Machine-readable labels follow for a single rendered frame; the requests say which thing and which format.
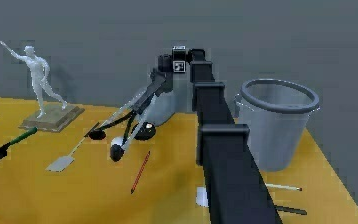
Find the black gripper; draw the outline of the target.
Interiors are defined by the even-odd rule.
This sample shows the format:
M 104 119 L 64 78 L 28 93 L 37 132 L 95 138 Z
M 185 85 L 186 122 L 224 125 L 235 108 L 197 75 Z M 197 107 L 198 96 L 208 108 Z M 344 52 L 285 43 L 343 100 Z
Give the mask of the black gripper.
M 124 104 L 119 110 L 114 112 L 107 118 L 98 128 L 94 128 L 89 132 L 88 136 L 92 140 L 102 140 L 106 137 L 105 130 L 114 127 L 123 121 L 127 121 L 126 129 L 123 138 L 123 146 L 121 148 L 110 147 L 110 158 L 114 162 L 118 162 L 123 157 L 124 153 L 129 148 L 131 142 L 135 139 L 136 134 L 145 122 L 141 119 L 131 129 L 131 124 L 135 120 L 137 114 L 142 114 L 143 111 L 150 105 L 154 96 L 159 96 L 163 92 L 170 92 L 173 86 L 173 69 L 172 69 L 172 56 L 163 54 L 158 57 L 158 66 L 153 68 L 150 73 L 151 83 L 147 86 L 145 92 L 139 99 L 132 99 Z M 118 118 L 126 109 L 129 112 L 121 118 Z

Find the black round dish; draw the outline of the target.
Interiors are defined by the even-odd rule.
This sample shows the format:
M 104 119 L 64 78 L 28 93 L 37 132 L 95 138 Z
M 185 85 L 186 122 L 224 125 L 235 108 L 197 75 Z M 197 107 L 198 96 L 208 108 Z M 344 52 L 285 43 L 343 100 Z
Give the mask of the black round dish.
M 135 136 L 136 140 L 147 141 L 156 134 L 156 128 L 152 123 L 144 122 L 140 130 Z

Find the red pencil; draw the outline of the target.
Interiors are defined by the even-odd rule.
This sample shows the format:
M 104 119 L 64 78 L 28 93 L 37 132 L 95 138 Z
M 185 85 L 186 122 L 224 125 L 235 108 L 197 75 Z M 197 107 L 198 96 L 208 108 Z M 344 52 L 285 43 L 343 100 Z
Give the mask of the red pencil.
M 143 174 L 143 171 L 145 169 L 145 166 L 148 163 L 150 155 L 151 155 L 151 151 L 148 151 L 148 153 L 146 154 L 146 156 L 145 156 L 145 158 L 143 160 L 143 163 L 142 163 L 142 165 L 141 165 L 141 167 L 140 167 L 140 169 L 139 169 L 139 171 L 137 173 L 137 176 L 136 176 L 136 178 L 134 180 L 134 183 L 133 183 L 133 185 L 132 185 L 132 187 L 130 189 L 130 194 L 133 194 L 135 192 L 135 190 L 137 188 L 137 185 L 138 185 L 138 183 L 140 181 L 140 178 L 141 178 L 141 176 Z

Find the grey metal spatula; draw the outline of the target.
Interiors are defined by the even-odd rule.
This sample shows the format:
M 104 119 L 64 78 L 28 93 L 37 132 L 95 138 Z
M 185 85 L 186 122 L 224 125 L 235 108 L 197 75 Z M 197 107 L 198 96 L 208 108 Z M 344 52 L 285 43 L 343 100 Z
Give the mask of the grey metal spatula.
M 99 125 L 99 123 L 96 123 L 84 136 L 83 138 L 74 146 L 74 148 L 64 156 L 61 156 L 57 158 L 54 162 L 52 162 L 47 168 L 47 171 L 50 172 L 62 172 L 65 170 L 74 160 L 73 157 L 76 150 L 82 145 L 82 143 L 85 141 L 85 139 L 89 136 L 89 134 Z

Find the grey round pot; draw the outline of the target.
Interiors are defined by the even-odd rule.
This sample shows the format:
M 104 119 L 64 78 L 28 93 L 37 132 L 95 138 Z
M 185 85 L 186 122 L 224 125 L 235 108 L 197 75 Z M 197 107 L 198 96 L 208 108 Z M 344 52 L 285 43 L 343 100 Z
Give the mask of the grey round pot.
M 151 106 L 146 122 L 158 127 L 166 123 L 175 113 L 190 113 L 192 91 L 187 86 L 175 87 L 162 93 Z

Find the white figure statue on base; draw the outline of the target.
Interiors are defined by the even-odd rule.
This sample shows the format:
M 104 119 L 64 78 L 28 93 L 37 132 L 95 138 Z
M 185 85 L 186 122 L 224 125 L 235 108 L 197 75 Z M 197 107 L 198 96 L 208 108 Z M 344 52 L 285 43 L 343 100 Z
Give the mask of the white figure statue on base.
M 35 54 L 33 46 L 25 46 L 25 54 L 19 55 L 5 42 L 0 41 L 0 44 L 14 58 L 23 61 L 27 65 L 30 71 L 32 88 L 39 105 L 39 111 L 24 119 L 20 128 L 30 129 L 37 127 L 41 131 L 58 133 L 84 112 L 84 108 L 69 104 L 52 89 L 48 82 L 50 66 L 44 58 Z

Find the grey metal bucket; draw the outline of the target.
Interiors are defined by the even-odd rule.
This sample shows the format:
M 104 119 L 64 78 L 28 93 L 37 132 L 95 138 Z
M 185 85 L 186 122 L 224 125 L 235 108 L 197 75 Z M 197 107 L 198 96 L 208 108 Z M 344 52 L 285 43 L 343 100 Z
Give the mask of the grey metal bucket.
M 249 126 L 248 145 L 258 168 L 272 172 L 290 164 L 310 115 L 320 109 L 313 90 L 269 78 L 243 83 L 234 103 L 238 122 Z

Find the white pencil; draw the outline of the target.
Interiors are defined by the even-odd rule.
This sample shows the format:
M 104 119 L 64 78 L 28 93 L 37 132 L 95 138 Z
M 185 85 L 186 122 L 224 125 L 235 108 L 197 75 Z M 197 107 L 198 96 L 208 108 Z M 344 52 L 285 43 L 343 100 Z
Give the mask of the white pencil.
M 288 185 L 265 183 L 265 186 L 270 187 L 270 188 L 286 189 L 286 190 L 292 190 L 292 191 L 303 191 L 303 188 L 301 188 L 301 187 L 288 186 Z

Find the black pen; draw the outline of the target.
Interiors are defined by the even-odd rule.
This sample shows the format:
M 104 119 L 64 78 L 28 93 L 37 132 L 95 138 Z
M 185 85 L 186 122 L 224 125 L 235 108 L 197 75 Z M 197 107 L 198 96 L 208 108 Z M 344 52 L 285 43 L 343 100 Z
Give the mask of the black pen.
M 303 210 L 303 209 L 297 209 L 297 208 L 285 207 L 285 206 L 279 206 L 279 205 L 275 205 L 274 207 L 277 211 L 288 212 L 288 213 L 293 213 L 293 214 L 298 214 L 298 215 L 307 215 L 307 211 Z

